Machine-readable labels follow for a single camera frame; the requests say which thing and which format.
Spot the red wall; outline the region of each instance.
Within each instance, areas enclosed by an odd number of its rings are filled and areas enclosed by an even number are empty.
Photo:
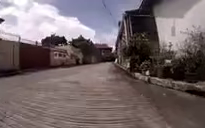
[[[31,44],[20,44],[20,69],[50,67],[50,49]]]

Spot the fence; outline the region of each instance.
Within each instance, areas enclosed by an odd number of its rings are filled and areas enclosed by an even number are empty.
[[[34,45],[41,45],[41,43],[29,39],[24,39],[18,34],[14,33],[8,33],[4,31],[0,31],[0,39],[2,40],[9,40],[9,41],[15,41],[15,42],[21,42],[21,43],[26,43],[26,44],[34,44]]]

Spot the cloud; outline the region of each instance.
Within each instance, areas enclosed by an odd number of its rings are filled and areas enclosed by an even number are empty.
[[[117,39],[118,29],[113,28],[111,32],[101,33],[96,35],[97,43],[106,43],[109,46],[114,46]]]
[[[93,41],[95,30],[81,23],[76,17],[62,16],[59,10],[37,0],[4,0],[6,7],[0,8],[0,17],[5,18],[1,30],[16,33],[22,38],[41,40],[56,33],[68,40],[80,34]]]

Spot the street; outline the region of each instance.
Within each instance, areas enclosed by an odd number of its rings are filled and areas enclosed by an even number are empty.
[[[112,63],[0,78],[0,128],[205,128],[205,98]]]

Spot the sky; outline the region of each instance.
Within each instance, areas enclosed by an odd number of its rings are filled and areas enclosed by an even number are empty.
[[[83,35],[95,43],[114,46],[118,21],[125,10],[139,7],[140,0],[0,0],[0,26],[4,32],[40,41],[56,33],[68,40]]]

